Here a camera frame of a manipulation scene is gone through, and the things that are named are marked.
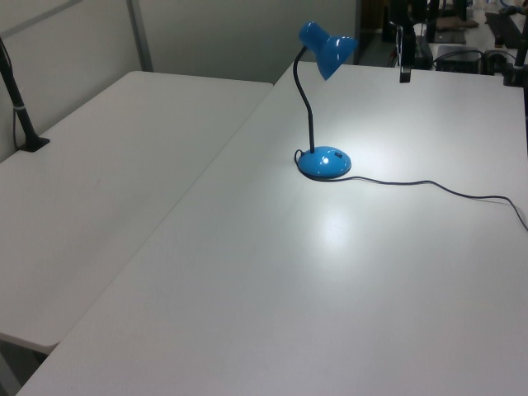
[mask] black power cord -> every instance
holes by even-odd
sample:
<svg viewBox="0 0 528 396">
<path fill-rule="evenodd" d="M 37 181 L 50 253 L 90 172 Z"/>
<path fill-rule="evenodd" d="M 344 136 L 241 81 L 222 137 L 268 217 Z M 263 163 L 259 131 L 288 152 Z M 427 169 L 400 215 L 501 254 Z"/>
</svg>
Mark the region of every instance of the black power cord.
<svg viewBox="0 0 528 396">
<path fill-rule="evenodd" d="M 17 144 L 17 111 L 13 109 L 13 144 L 15 144 L 15 150 L 20 150 Z"/>
<path fill-rule="evenodd" d="M 513 205 L 512 200 L 510 200 L 507 196 L 469 196 L 467 194 L 462 194 L 461 192 L 456 192 L 456 191 L 450 190 L 449 188 L 444 187 L 442 184 L 439 184 L 436 181 L 432 181 L 432 180 L 406 181 L 406 182 L 403 182 L 403 181 L 381 181 L 381 180 L 370 179 L 368 177 L 362 177 L 362 176 L 350 176 L 350 177 L 343 177 L 341 179 L 322 179 L 322 178 L 319 178 L 319 177 L 314 177 L 314 176 L 308 175 L 308 174 L 304 173 L 300 169 L 299 160 L 297 158 L 297 154 L 299 154 L 299 153 L 301 155 L 303 155 L 303 151 L 300 150 L 300 149 L 295 151 L 295 154 L 294 154 L 295 165 L 297 166 L 297 169 L 299 169 L 299 172 L 301 172 L 303 175 L 305 175 L 310 180 L 314 180 L 316 182 L 326 182 L 326 183 L 348 182 L 348 181 L 352 181 L 352 180 L 361 180 L 363 182 L 371 182 L 371 183 L 375 183 L 375 184 L 381 184 L 381 185 L 384 185 L 384 186 L 420 186 L 422 184 L 432 184 L 433 186 L 437 186 L 437 187 L 441 188 L 442 190 L 449 192 L 450 194 L 453 194 L 455 196 L 461 196 L 462 198 L 468 198 L 470 200 L 492 200 L 492 199 L 505 200 L 511 205 L 511 207 L 515 211 L 517 217 L 519 218 L 519 221 L 521 222 L 522 226 L 525 228 L 526 231 L 528 231 L 528 226 L 526 226 L 525 222 L 522 220 L 522 217 L 519 214 L 519 211 L 517 210 L 515 205 Z"/>
</svg>

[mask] black cable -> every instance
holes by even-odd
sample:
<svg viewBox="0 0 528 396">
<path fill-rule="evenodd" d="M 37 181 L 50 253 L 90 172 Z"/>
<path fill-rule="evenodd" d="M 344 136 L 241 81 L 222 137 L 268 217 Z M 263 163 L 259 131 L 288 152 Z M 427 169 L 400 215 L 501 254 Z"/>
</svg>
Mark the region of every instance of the black cable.
<svg viewBox="0 0 528 396">
<path fill-rule="evenodd" d="M 479 51 L 478 49 L 464 49 L 464 50 L 461 50 L 461 51 L 453 51 L 453 52 L 448 52 L 447 54 L 443 54 L 443 55 L 439 56 L 438 58 L 434 59 L 432 62 L 433 62 L 433 64 L 435 64 L 436 61 L 438 61 L 438 60 L 443 60 L 443 59 L 450 58 L 452 56 L 456 56 L 456 55 L 459 55 L 459 54 L 472 54 L 472 53 L 480 54 L 480 56 L 484 55 L 484 52 Z"/>
<path fill-rule="evenodd" d="M 485 52 L 486 55 L 488 54 L 506 54 L 508 55 L 509 57 L 511 57 L 513 60 L 515 60 L 515 56 L 513 56 L 512 54 L 510 54 L 509 52 L 507 51 L 503 51 L 503 50 L 500 50 L 500 49 L 489 49 Z"/>
<path fill-rule="evenodd" d="M 343 177 L 341 179 L 322 179 L 320 177 L 311 176 L 311 175 L 303 172 L 300 169 L 299 160 L 297 159 L 297 154 L 298 153 L 303 155 L 303 151 L 300 150 L 300 149 L 295 151 L 294 161 L 295 161 L 295 165 L 297 166 L 297 169 L 299 169 L 299 172 L 301 172 L 303 175 L 305 175 L 308 179 L 314 180 L 316 182 L 335 183 L 335 182 L 348 182 L 348 181 L 352 181 L 352 180 L 362 180 L 363 182 L 371 182 L 371 183 L 375 183 L 375 184 L 381 184 L 381 185 L 384 185 L 384 186 L 419 186 L 421 184 L 432 184 L 433 186 L 437 186 L 437 187 L 441 188 L 442 190 L 449 192 L 450 194 L 453 194 L 455 196 L 461 196 L 462 198 L 468 198 L 470 200 L 491 200 L 491 199 L 506 200 L 511 205 L 511 207 L 513 208 L 515 213 L 517 214 L 517 217 L 519 218 L 519 221 L 521 222 L 522 226 L 525 228 L 526 231 L 528 231 L 528 226 L 526 226 L 525 222 L 522 220 L 522 217 L 519 214 L 519 211 L 517 210 L 515 205 L 513 205 L 512 200 L 510 200 L 507 196 L 469 196 L 467 194 L 462 194 L 460 192 L 456 192 L 456 191 L 450 190 L 449 188 L 444 187 L 442 184 L 438 184 L 436 181 L 432 181 L 432 180 L 421 180 L 421 181 L 380 181 L 380 180 L 370 179 L 368 177 L 362 177 L 362 176 L 350 176 L 350 177 Z"/>
<path fill-rule="evenodd" d="M 17 145 L 17 111 L 13 108 L 13 143 L 15 144 L 15 150 L 20 150 Z"/>
<path fill-rule="evenodd" d="M 9 68 L 11 69 L 11 73 L 13 73 L 11 58 L 9 58 L 9 53 L 7 52 L 6 46 L 3 44 L 2 37 L 0 37 L 0 47 L 2 48 L 2 52 L 6 55 L 7 62 L 9 63 Z"/>
</svg>

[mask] table surface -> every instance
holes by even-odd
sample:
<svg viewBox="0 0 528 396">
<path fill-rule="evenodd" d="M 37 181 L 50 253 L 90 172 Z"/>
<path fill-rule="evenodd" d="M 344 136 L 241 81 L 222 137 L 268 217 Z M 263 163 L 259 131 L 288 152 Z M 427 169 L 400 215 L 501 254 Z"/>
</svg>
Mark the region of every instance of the table surface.
<svg viewBox="0 0 528 396">
<path fill-rule="evenodd" d="M 351 175 L 528 210 L 521 89 L 299 76 L 316 144 L 349 153 Z M 289 69 L 20 396 L 524 396 L 528 233 L 512 208 L 310 181 L 293 163 L 306 121 Z"/>
<path fill-rule="evenodd" d="M 506 47 L 502 47 L 500 49 L 495 48 L 495 36 L 493 35 L 489 26 L 485 23 L 486 22 L 485 13 L 486 12 L 497 12 L 497 10 L 498 10 L 498 7 L 491 7 L 491 6 L 490 6 L 490 9 L 488 10 L 485 10 L 485 9 L 474 10 L 473 15 L 472 16 L 469 15 L 469 19 L 472 19 L 478 22 L 478 27 L 475 27 L 472 29 L 466 29 L 464 31 L 466 44 L 463 44 L 463 45 L 462 44 L 435 44 L 435 43 L 429 44 L 429 46 L 431 47 L 433 58 L 436 58 L 436 56 L 438 55 L 438 47 L 440 45 L 457 46 L 457 47 L 459 46 L 474 47 L 477 50 L 480 50 L 483 52 L 489 51 L 489 50 L 502 50 L 502 51 L 508 52 L 509 54 L 512 54 L 515 57 L 517 55 L 516 49 L 508 49 Z M 515 24 L 517 25 L 520 31 L 522 31 L 522 28 L 524 26 L 525 18 L 526 17 L 521 14 L 515 14 L 511 16 L 511 19 L 515 22 Z M 421 26 L 416 25 L 414 26 L 414 29 L 417 35 L 420 35 Z M 514 61 L 514 59 L 509 56 L 507 56 L 507 59 L 508 59 L 508 62 L 510 63 Z"/>
<path fill-rule="evenodd" d="M 53 349 L 270 90 L 130 73 L 0 164 L 0 338 Z"/>
</svg>

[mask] black stand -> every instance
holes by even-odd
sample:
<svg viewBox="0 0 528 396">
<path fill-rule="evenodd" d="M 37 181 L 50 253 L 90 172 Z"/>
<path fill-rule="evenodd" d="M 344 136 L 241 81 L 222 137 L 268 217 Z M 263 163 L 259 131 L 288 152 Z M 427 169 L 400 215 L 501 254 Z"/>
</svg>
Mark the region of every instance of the black stand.
<svg viewBox="0 0 528 396">
<path fill-rule="evenodd" d="M 15 109 L 24 134 L 26 135 L 26 144 L 23 144 L 20 147 L 20 150 L 29 151 L 34 153 L 41 147 L 45 146 L 50 142 L 49 139 L 41 138 L 36 134 L 33 129 L 33 124 L 31 123 L 30 117 L 27 114 L 26 105 L 22 100 L 20 91 L 18 90 L 17 83 L 15 82 L 15 77 L 13 76 L 13 70 L 11 66 L 11 61 L 9 60 L 9 55 L 7 54 L 6 47 L 4 46 L 2 39 L 0 39 L 0 72 L 2 73 L 2 78 L 6 84 L 7 91 L 11 97 L 13 103 L 13 109 Z"/>
<path fill-rule="evenodd" d="M 503 73 L 503 83 L 507 87 L 528 87 L 528 67 L 525 66 L 526 52 L 528 52 L 528 16 L 522 28 L 521 44 L 517 50 L 515 63 L 507 64 Z"/>
<path fill-rule="evenodd" d="M 303 88 L 300 86 L 299 75 L 297 74 L 297 66 L 299 65 L 299 61 L 300 61 L 301 57 L 306 52 L 306 49 L 307 49 L 306 46 L 304 46 L 302 48 L 302 50 L 299 52 L 299 54 L 297 55 L 297 57 L 295 58 L 295 61 L 294 61 L 294 80 L 295 80 L 295 85 L 297 86 L 297 89 L 299 89 L 299 93 L 300 93 L 301 97 L 303 98 L 304 104 L 306 105 L 306 110 L 308 110 L 308 128 L 309 128 L 309 138 L 310 138 L 310 153 L 313 154 L 313 153 L 315 153 L 314 116 L 312 115 L 312 107 L 310 106 L 310 104 L 308 102 L 308 98 L 304 94 Z"/>
</svg>

